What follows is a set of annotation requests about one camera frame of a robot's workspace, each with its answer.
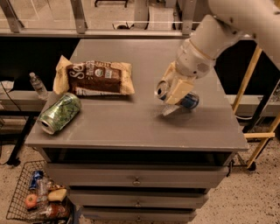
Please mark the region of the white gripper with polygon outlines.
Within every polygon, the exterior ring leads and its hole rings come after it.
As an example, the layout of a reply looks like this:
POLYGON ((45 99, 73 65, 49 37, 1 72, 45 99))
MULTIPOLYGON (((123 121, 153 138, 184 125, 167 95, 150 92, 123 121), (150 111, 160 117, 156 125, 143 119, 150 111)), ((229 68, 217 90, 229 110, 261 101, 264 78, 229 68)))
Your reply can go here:
POLYGON ((160 84, 167 83, 170 88, 164 103, 164 115, 168 116, 180 108, 181 100, 193 90, 195 77, 197 79, 206 76, 214 67, 215 60, 206 56, 188 38, 177 51, 175 62, 166 69, 160 84), (176 69, 184 76, 175 76, 176 69))

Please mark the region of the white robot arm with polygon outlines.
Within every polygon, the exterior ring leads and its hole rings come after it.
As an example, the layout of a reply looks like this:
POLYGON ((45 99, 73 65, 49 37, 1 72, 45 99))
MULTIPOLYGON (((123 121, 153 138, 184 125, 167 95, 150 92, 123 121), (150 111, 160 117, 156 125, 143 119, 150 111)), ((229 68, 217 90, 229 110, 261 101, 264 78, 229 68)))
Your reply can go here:
POLYGON ((280 68, 280 14, 272 0, 207 0, 204 16, 190 38, 177 51, 157 84, 156 95, 167 116, 190 105, 186 97, 194 81, 211 72, 217 58, 244 35, 249 35, 280 68))

